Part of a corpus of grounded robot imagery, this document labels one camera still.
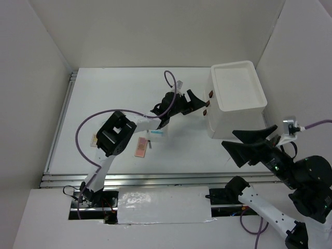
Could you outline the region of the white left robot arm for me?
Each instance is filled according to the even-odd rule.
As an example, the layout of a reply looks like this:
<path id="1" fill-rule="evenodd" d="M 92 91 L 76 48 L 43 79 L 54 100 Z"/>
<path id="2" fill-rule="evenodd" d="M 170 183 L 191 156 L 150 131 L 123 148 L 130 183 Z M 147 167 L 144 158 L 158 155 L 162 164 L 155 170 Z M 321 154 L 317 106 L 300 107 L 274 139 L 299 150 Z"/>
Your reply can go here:
<path id="1" fill-rule="evenodd" d="M 112 114 L 96 133 L 97 162 L 90 160 L 80 149 L 78 133 L 82 125 L 80 124 L 77 128 L 76 147 L 82 157 L 96 167 L 81 183 L 79 200 L 83 199 L 91 207 L 101 203 L 107 172 L 115 157 L 125 150 L 133 134 L 145 130 L 160 130 L 168 125 L 171 117 L 177 114 L 188 115 L 208 106 L 207 102 L 196 97 L 191 90 L 187 90 L 187 95 L 190 101 L 187 101 L 182 93 L 167 92 L 162 101 L 156 104 L 147 115 L 131 110 L 111 109 L 86 118 L 83 123 L 100 114 Z"/>

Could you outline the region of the white cotton pad pack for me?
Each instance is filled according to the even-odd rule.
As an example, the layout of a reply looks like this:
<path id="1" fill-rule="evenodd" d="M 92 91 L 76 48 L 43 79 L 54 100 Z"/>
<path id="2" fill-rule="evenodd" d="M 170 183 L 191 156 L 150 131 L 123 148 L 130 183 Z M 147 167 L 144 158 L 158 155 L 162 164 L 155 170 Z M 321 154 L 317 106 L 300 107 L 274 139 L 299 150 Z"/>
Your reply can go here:
<path id="1" fill-rule="evenodd" d="M 168 139 L 168 126 L 158 130 L 148 130 L 145 137 L 152 143 L 165 142 Z"/>

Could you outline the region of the white foil cover plate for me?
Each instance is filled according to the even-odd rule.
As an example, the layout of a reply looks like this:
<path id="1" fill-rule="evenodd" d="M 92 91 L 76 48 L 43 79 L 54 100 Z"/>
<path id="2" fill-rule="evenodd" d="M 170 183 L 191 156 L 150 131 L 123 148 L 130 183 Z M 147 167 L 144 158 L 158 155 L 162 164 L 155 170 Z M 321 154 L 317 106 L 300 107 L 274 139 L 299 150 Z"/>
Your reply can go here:
<path id="1" fill-rule="evenodd" d="M 192 224 L 214 220 L 209 189 L 198 187 L 121 188 L 119 224 Z"/>

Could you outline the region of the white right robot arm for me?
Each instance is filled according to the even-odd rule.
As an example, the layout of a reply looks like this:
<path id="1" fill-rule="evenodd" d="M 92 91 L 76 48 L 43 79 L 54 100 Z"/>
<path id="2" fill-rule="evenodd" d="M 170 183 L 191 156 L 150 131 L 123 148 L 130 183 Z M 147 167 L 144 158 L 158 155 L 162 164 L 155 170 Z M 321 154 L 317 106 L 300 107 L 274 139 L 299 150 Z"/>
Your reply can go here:
<path id="1" fill-rule="evenodd" d="M 235 130 L 237 141 L 222 143 L 237 166 L 262 164 L 277 181 L 258 186 L 236 176 L 226 184 L 226 198 L 261 216 L 287 248 L 331 248 L 331 165 L 317 155 L 295 160 L 283 150 L 304 127 L 291 123 L 285 134 L 271 137 L 275 130 Z"/>

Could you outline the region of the pink blush palette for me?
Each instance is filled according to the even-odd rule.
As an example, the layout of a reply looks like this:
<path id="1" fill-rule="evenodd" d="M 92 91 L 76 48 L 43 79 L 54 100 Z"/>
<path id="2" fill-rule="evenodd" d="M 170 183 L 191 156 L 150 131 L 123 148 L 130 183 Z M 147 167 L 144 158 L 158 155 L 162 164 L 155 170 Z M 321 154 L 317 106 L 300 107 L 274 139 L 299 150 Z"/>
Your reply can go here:
<path id="1" fill-rule="evenodd" d="M 146 138 L 139 137 L 134 156 L 144 158 L 145 153 L 146 153 L 147 144 L 148 144 L 148 140 Z"/>

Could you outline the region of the colourful eyeshadow palette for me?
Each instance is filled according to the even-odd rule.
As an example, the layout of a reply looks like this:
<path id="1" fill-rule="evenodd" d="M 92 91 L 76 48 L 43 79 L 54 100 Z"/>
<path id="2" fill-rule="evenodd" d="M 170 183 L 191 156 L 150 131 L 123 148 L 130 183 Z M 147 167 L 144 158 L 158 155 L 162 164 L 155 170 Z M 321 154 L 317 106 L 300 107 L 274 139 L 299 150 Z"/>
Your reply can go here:
<path id="1" fill-rule="evenodd" d="M 94 133 L 92 135 L 92 138 L 91 138 L 90 146 L 91 147 L 97 147 L 97 141 L 98 141 L 98 139 L 96 137 L 96 134 Z"/>

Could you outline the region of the white drawer cabinet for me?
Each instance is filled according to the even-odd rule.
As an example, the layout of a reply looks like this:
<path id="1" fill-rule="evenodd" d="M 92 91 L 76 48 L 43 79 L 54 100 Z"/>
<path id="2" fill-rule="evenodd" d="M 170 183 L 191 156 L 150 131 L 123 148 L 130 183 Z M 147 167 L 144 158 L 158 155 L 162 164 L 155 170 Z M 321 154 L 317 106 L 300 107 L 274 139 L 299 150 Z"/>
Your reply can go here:
<path id="1" fill-rule="evenodd" d="M 233 130 L 266 127 L 263 111 L 267 99 L 251 61 L 213 65 L 212 77 L 218 102 L 218 126 L 212 139 L 233 139 Z"/>

